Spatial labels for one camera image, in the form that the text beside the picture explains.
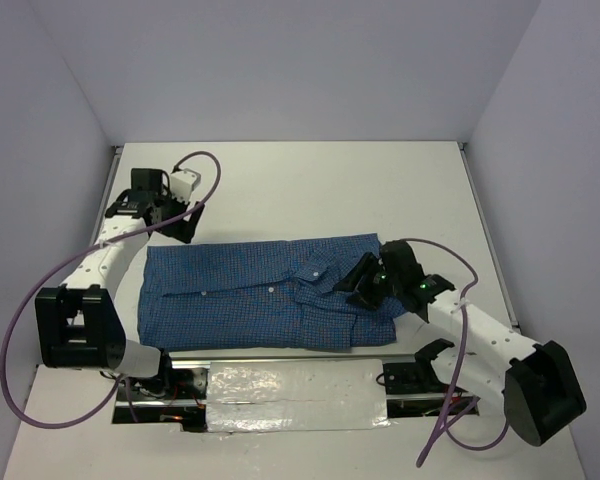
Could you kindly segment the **blue plaid long sleeve shirt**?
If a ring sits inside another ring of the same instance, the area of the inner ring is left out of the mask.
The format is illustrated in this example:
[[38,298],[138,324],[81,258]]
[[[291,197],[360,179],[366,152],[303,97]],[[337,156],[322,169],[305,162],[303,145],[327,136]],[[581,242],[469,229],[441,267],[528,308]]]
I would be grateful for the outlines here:
[[158,246],[147,251],[138,301],[141,344],[169,352],[242,348],[346,351],[395,342],[405,312],[348,303],[334,285],[376,234]]

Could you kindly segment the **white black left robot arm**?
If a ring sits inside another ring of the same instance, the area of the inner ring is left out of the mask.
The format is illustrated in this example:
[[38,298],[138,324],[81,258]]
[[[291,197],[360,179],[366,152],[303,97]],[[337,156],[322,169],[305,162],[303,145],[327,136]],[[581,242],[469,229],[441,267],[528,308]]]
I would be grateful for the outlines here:
[[35,297],[45,366],[124,375],[158,399],[174,390],[169,355],[127,338],[114,299],[152,233],[191,242],[204,209],[190,200],[200,181],[200,174],[190,169],[132,169],[130,188],[105,211],[94,252],[60,286],[43,288]]

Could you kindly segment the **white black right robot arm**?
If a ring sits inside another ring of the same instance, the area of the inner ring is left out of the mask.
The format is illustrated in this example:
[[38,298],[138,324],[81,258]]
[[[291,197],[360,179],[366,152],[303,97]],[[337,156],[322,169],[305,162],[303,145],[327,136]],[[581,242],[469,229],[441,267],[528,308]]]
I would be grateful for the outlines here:
[[585,413],[586,400],[567,351],[555,341],[523,336],[470,303],[467,288],[428,274],[411,240],[365,253],[334,289],[348,303],[375,311],[388,298],[446,332],[416,353],[415,380],[472,394],[503,414],[527,444],[539,447]]

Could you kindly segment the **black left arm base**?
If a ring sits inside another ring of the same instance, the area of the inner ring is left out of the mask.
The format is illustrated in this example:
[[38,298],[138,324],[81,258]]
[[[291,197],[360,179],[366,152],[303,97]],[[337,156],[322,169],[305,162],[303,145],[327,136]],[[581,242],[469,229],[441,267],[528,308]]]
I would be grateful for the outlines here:
[[116,394],[114,425],[173,424],[185,432],[207,431],[209,369],[174,368],[167,380],[123,381]]

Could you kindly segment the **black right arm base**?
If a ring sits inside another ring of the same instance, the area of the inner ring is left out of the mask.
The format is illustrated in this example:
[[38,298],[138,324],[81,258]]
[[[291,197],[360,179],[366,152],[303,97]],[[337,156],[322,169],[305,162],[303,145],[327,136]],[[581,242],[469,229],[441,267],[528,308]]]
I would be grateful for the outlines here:
[[437,416],[448,390],[430,365],[416,361],[384,363],[375,381],[385,390],[390,419]]

